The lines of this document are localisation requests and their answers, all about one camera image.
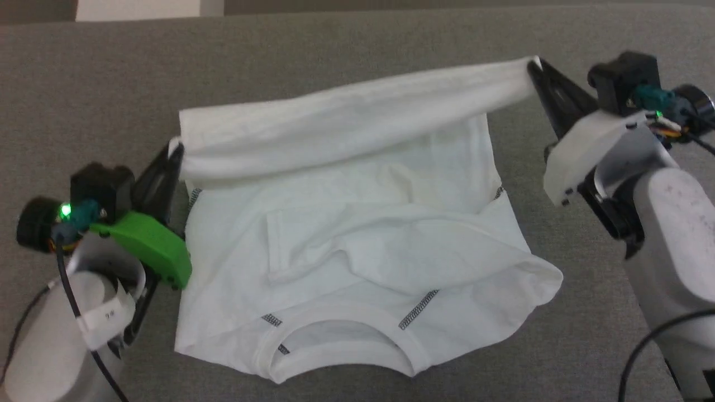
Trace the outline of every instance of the gray table surface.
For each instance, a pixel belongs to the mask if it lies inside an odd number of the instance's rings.
[[[672,6],[461,9],[235,16],[0,28],[0,345],[55,276],[21,249],[13,219],[34,195],[66,199],[90,160],[139,171],[178,133],[188,107],[293,97],[422,69],[539,54],[585,83],[624,49],[657,54],[664,86],[715,93],[715,10]],[[513,337],[414,379],[367,366],[325,368],[276,386],[173,352],[179,293],[161,288],[120,383],[131,401],[611,401],[646,332],[612,241],[583,202],[550,205],[542,149],[553,141],[535,99],[490,115],[494,152],[524,235],[566,279]],[[674,151],[715,195],[715,161]],[[176,225],[186,211],[175,208]],[[630,401],[677,401],[655,348]]]

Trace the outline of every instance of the folded fabric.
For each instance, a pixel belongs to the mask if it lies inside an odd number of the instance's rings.
[[[362,282],[181,350],[276,383],[316,368],[369,364],[414,376],[500,342],[561,286],[555,268],[517,265],[421,296]]]
[[[414,375],[513,333],[561,284],[486,122],[533,92],[529,61],[182,111],[194,271],[175,349],[280,382],[340,363]]]
[[[532,94],[526,65],[538,58],[438,69],[280,101],[186,109],[182,178],[216,182],[342,162]]]
[[[408,295],[473,283],[516,265],[551,264],[529,252],[506,194],[477,215],[419,204],[339,204],[267,214],[269,280],[309,275],[336,256],[330,280],[351,274]]]

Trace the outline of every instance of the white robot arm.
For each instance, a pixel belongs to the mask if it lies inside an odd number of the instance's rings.
[[[183,146],[167,145],[138,180],[90,163],[72,176],[71,202],[36,197],[22,212],[20,245],[54,253],[59,279],[16,328],[0,402],[125,402],[116,379],[160,282],[183,288],[188,250],[169,227]],[[65,253],[73,252],[65,266]],[[29,310],[46,302],[15,348]]]
[[[544,190],[566,206],[579,193],[627,244],[624,267],[686,401],[715,401],[715,207],[668,153],[701,143],[715,106],[702,91],[660,89],[655,58],[624,53],[589,73],[598,100],[546,62],[529,66],[559,141],[547,147]]]

